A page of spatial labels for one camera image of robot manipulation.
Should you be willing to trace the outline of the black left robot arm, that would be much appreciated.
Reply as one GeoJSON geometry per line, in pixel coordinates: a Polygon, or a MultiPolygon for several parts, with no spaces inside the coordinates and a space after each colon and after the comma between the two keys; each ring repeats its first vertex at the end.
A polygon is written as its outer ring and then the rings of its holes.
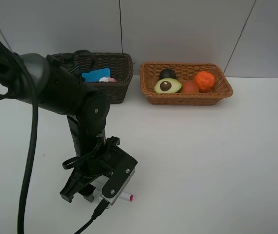
{"type": "Polygon", "coordinates": [[[18,55],[0,42],[0,84],[8,89],[2,99],[16,99],[57,114],[66,115],[76,157],[63,163],[72,174],[61,191],[71,202],[76,193],[93,200],[92,182],[106,173],[95,162],[105,144],[109,111],[106,96],[64,70],[53,56],[37,53],[18,55]]]}

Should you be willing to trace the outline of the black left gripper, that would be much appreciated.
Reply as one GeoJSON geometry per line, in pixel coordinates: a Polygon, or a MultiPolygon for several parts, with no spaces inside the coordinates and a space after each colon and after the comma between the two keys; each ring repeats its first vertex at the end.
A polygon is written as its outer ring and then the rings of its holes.
{"type": "Polygon", "coordinates": [[[67,202],[72,202],[74,195],[80,191],[85,200],[93,202],[95,187],[89,183],[101,175],[110,177],[113,174],[121,161],[121,156],[117,153],[119,144],[120,139],[115,136],[106,140],[98,138],[91,151],[68,159],[67,169],[73,171],[60,191],[61,197],[67,202]]]}

